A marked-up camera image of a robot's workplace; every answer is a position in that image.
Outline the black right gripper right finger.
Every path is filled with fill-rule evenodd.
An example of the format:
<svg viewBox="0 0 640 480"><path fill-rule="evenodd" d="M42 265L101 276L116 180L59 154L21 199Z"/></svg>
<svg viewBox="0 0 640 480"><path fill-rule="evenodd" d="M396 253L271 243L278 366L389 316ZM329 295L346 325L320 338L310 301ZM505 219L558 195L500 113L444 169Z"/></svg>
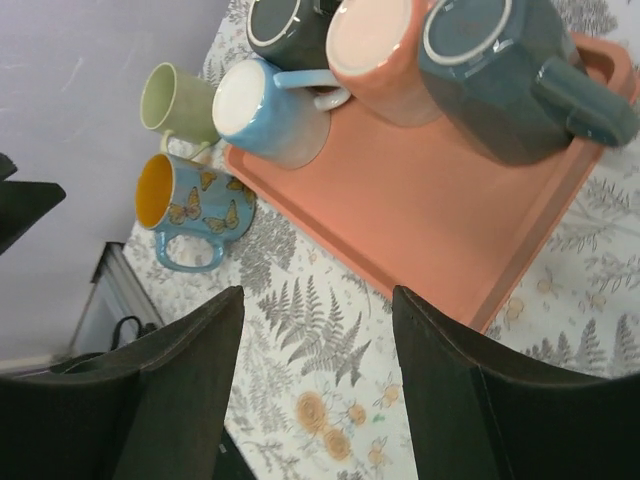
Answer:
<svg viewBox="0 0 640 480"><path fill-rule="evenodd" d="M392 322L422 479L635 479L639 378L516 352L396 286Z"/></svg>

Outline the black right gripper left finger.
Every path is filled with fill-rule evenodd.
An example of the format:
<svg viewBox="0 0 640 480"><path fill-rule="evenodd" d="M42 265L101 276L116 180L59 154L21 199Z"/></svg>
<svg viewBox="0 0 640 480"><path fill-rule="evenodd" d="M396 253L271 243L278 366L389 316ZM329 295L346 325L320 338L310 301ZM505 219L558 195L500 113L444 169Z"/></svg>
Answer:
<svg viewBox="0 0 640 480"><path fill-rule="evenodd" d="M221 479L245 317L232 286L116 350L1 379L5 479Z"/></svg>

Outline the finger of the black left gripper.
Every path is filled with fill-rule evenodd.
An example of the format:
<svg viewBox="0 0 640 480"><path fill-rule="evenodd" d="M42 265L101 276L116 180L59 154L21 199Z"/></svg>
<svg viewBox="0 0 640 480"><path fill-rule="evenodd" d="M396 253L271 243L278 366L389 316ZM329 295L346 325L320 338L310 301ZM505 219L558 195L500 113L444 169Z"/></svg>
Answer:
<svg viewBox="0 0 640 480"><path fill-rule="evenodd" d="M0 254L66 198L65 190L57 183L10 180L17 171L15 163L2 153Z"/></svg>

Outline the blue butterfly mug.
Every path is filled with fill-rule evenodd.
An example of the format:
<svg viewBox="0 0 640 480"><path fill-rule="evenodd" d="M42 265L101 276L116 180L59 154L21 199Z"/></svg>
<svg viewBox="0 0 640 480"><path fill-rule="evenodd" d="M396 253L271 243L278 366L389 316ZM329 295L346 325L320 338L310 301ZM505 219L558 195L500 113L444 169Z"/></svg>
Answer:
<svg viewBox="0 0 640 480"><path fill-rule="evenodd" d="M255 192L235 176L169 153L146 162L135 193L137 221L154 233L157 260L185 273L218 268L225 247L249 230L256 208ZM210 262L187 266L172 260L168 245L178 236L206 241L212 249Z"/></svg>

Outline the green ceramic mug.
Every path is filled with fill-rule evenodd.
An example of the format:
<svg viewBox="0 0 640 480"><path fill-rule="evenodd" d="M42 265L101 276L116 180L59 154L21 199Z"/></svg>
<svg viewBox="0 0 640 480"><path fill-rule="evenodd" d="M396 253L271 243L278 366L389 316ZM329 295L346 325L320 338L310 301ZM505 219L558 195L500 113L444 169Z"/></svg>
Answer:
<svg viewBox="0 0 640 480"><path fill-rule="evenodd" d="M192 154L220 140L212 116L216 89L199 77L164 62L146 80L140 100L140 119L145 129L162 135L160 148L168 151L172 137L199 146Z"/></svg>

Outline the blue white gradient mug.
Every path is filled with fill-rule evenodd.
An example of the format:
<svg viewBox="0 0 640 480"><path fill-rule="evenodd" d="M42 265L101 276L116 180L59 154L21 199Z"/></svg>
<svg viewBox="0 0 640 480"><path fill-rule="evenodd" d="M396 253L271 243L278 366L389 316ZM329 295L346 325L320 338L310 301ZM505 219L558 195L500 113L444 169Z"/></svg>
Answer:
<svg viewBox="0 0 640 480"><path fill-rule="evenodd" d="M212 119L227 143L282 168L297 169L323 149L330 111L350 98L329 69L283 71L256 57L224 75Z"/></svg>

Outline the dark grey mug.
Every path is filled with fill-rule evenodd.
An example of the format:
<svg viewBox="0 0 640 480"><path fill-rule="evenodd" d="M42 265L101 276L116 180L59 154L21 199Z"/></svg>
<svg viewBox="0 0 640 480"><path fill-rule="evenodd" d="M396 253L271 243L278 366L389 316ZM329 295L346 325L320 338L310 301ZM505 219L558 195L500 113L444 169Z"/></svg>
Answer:
<svg viewBox="0 0 640 480"><path fill-rule="evenodd" d="M483 155L530 165L576 137L627 145L639 119L591 79L549 1L439 1L418 63L441 112Z"/></svg>

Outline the pink mug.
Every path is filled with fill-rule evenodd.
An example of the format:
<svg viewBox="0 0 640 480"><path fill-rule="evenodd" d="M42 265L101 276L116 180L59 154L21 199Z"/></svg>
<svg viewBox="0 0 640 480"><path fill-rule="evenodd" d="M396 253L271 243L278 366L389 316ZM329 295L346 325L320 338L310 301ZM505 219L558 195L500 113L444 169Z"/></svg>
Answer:
<svg viewBox="0 0 640 480"><path fill-rule="evenodd" d="M334 76L367 109L399 127L436 120L418 50L433 1L346 0L330 22L325 50Z"/></svg>

